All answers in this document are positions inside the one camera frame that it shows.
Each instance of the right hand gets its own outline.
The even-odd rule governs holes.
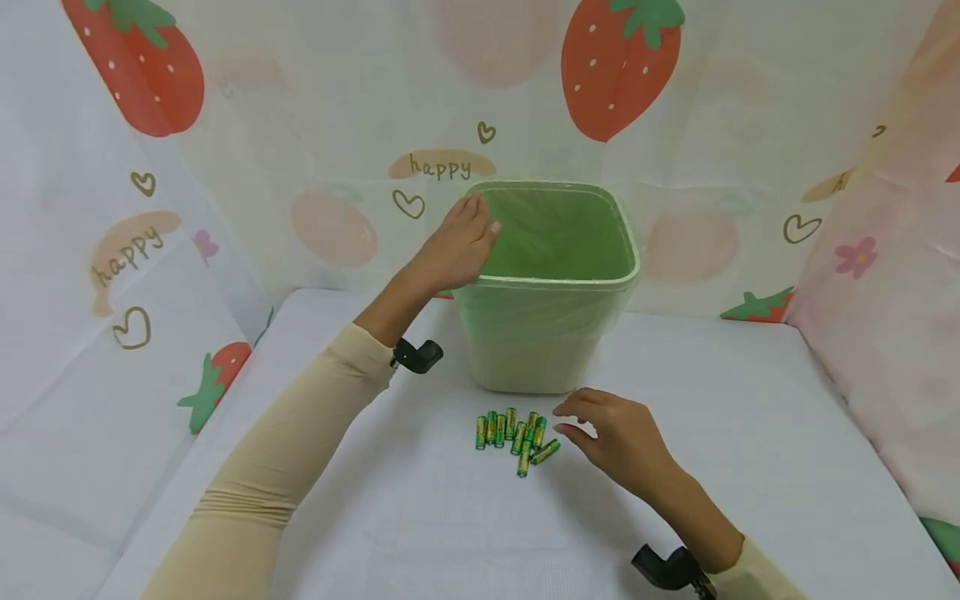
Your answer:
[[[554,429],[583,450],[588,460],[615,483],[655,510],[662,502],[669,502],[688,479],[643,404],[583,388],[568,396],[553,414],[592,424],[596,438],[569,423],[560,423]]]

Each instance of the trash bin rim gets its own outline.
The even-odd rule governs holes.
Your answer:
[[[484,180],[478,181],[474,185],[471,185],[465,196],[475,194],[476,192],[483,192],[485,188],[489,189],[499,183],[508,183],[508,184],[540,184],[548,185],[551,187],[592,187],[596,190],[602,192],[607,199],[613,202],[613,205],[616,206],[616,210],[620,215],[620,223],[623,225],[624,233],[627,236],[627,245],[630,248],[630,252],[634,257],[634,268],[623,277],[618,277],[616,279],[542,279],[539,277],[509,277],[509,276],[492,276],[492,275],[480,275],[480,277],[472,284],[483,287],[484,283],[526,283],[531,285],[542,285],[546,287],[551,286],[576,286],[571,287],[573,289],[581,288],[583,286],[584,291],[590,291],[590,288],[595,291],[596,287],[594,286],[604,286],[605,288],[616,288],[619,285],[627,285],[633,281],[640,272],[640,251],[636,247],[636,240],[634,238],[633,228],[631,227],[630,220],[627,218],[627,212],[623,209],[623,204],[620,202],[620,199],[616,197],[616,194],[611,192],[606,187],[600,185],[599,183],[590,183],[588,181],[561,181],[561,180]]]

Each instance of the strawberry leaf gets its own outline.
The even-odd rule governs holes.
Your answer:
[[[768,296],[767,298],[757,298],[753,292],[744,292],[743,303],[731,308],[727,312],[721,313],[721,319],[734,319],[736,321],[746,321],[751,317],[765,319],[772,314],[772,309],[783,308],[786,305],[786,297],[793,292],[793,286],[786,288],[778,294]]]
[[[123,11],[110,11],[110,18],[113,19],[113,27],[123,34],[128,34],[133,28],[132,17]]]
[[[636,8],[640,0],[610,0],[610,12],[626,11]]]
[[[642,28],[643,39],[650,50],[657,50],[663,44],[660,29],[680,27],[686,20],[677,0],[611,0],[611,10],[616,12],[614,4],[621,11],[629,9],[627,5],[636,7],[624,24],[623,36],[630,39]]]
[[[204,372],[201,376],[200,389],[192,396],[183,397],[177,406],[190,408],[190,431],[194,434],[206,424],[217,407],[217,401],[223,397],[226,388],[217,383],[220,376],[220,367],[213,367],[211,356],[208,353],[204,359]]]
[[[110,6],[110,15],[113,25],[127,34],[131,26],[135,25],[144,37],[150,40],[157,48],[167,49],[167,40],[157,29],[172,27],[177,19],[160,6],[150,0],[86,0],[89,3],[106,2]]]

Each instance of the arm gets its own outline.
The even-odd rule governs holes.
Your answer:
[[[593,425],[596,438],[569,423],[556,430],[615,483],[657,511],[707,573],[719,600],[805,600],[677,465],[646,406],[583,389],[553,414]]]
[[[654,510],[677,532],[716,588],[719,600],[805,600],[763,552],[720,512],[700,484],[679,473],[672,502]]]
[[[356,416],[389,385],[391,348],[429,300],[475,280],[498,225],[462,199],[417,256],[230,452],[141,600],[266,600],[284,528]]]

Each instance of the left hand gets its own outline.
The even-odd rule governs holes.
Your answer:
[[[480,277],[499,223],[490,223],[490,207],[480,194],[461,198],[407,265],[409,274],[436,295]]]

